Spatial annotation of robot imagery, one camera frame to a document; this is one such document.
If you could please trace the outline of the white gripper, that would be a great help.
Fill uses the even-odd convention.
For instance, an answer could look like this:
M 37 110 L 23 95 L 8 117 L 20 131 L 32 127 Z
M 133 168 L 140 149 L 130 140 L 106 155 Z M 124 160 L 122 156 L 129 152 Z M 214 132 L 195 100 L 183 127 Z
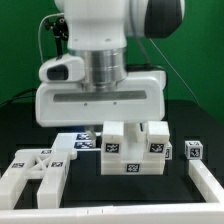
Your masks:
M 101 125 L 105 121 L 139 123 L 165 116 L 164 71 L 131 72 L 114 91 L 85 92 L 76 83 L 43 83 L 36 94 L 36 120 L 42 127 Z M 101 134 L 87 126 L 95 147 Z

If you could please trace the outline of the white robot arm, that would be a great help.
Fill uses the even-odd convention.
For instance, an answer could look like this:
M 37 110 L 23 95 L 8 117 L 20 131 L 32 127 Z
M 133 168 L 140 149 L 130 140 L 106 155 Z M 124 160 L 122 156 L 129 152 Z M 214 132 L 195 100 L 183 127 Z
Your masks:
M 68 52 L 39 69 L 35 113 L 43 127 L 160 122 L 162 70 L 126 66 L 130 36 L 167 38 L 185 0 L 55 0 L 68 27 Z

